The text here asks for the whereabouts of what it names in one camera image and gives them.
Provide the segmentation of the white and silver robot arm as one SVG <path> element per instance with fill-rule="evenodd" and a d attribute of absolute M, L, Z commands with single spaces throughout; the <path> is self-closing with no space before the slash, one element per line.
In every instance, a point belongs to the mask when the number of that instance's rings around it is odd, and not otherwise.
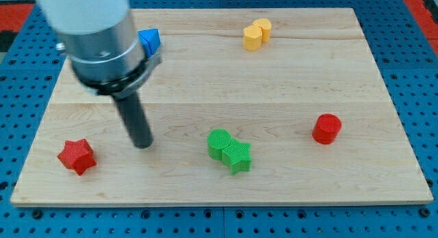
<path fill-rule="evenodd" d="M 98 95 L 124 98 L 162 61 L 147 56 L 128 0 L 36 0 L 77 79 Z"/>

